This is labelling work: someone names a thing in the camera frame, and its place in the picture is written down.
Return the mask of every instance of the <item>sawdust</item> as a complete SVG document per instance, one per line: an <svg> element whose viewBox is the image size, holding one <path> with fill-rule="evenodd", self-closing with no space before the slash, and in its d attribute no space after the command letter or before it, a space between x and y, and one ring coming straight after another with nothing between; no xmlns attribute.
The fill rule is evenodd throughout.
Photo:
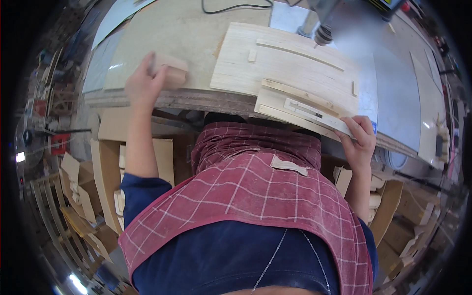
<svg viewBox="0 0 472 295"><path fill-rule="evenodd" d="M220 42L218 43L218 46L216 47L215 52L213 52L213 56L215 58L218 58L219 56L219 52L221 51L221 46L223 45L223 40L225 40L225 36L221 38Z"/></svg>

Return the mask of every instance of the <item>black cable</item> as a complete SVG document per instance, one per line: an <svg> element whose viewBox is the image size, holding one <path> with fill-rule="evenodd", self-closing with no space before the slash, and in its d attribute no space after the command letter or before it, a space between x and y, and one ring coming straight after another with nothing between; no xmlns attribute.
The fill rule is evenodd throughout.
<svg viewBox="0 0 472 295"><path fill-rule="evenodd" d="M285 2L287 2L287 4L290 6L290 7L293 7L293 6L296 6L298 3L302 2L303 0L298 0L297 2L295 2L294 5L290 4L290 2L288 2L288 0L285 0Z"/></svg>
<svg viewBox="0 0 472 295"><path fill-rule="evenodd" d="M270 3L270 5L239 4L239 5L231 6L231 7L222 9L222 10L206 11L206 10L205 10L205 6L204 6L204 4L203 4L204 1L205 1L205 0L202 0L202 10L203 10L203 12L206 13L206 14L216 14L216 13L220 13L220 12L223 12L223 11L226 11L226 10L230 10L230 9L233 9L233 8L237 8L237 7L271 8L272 6L274 6L274 3L272 3L270 0L264 0L264 1L267 1L268 3Z"/></svg>

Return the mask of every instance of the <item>person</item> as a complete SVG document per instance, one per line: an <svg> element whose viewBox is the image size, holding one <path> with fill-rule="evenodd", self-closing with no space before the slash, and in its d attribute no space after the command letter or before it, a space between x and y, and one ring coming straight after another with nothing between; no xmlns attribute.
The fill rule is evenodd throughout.
<svg viewBox="0 0 472 295"><path fill-rule="evenodd" d="M369 215L375 135L367 117L335 131L353 176L343 199L320 173L319 135L209 113L192 151L194 176L159 178L151 113L167 66L149 53L128 78L131 104L125 230L118 243L146 294L371 294L378 270Z"/></svg>

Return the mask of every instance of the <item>person's left hand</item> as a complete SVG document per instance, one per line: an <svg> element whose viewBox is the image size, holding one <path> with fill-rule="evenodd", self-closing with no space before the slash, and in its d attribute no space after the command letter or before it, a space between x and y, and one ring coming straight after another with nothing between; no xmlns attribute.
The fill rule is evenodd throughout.
<svg viewBox="0 0 472 295"><path fill-rule="evenodd" d="M135 109L152 110L164 86L168 66L162 66L156 74L152 73L154 56L155 52L149 52L126 80L125 93Z"/></svg>

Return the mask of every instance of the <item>fluorescent light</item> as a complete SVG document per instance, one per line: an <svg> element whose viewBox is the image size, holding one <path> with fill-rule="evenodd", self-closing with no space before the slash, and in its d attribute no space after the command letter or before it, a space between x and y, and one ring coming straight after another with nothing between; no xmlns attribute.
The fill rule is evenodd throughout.
<svg viewBox="0 0 472 295"><path fill-rule="evenodd" d="M82 285L82 283L79 281L79 279L75 275L70 275L69 279L72 280L72 283L76 286L77 290L79 290L80 293L87 295L87 288Z"/></svg>
<svg viewBox="0 0 472 295"><path fill-rule="evenodd" d="M17 163L23 162L25 160L25 152L19 152L17 154Z"/></svg>

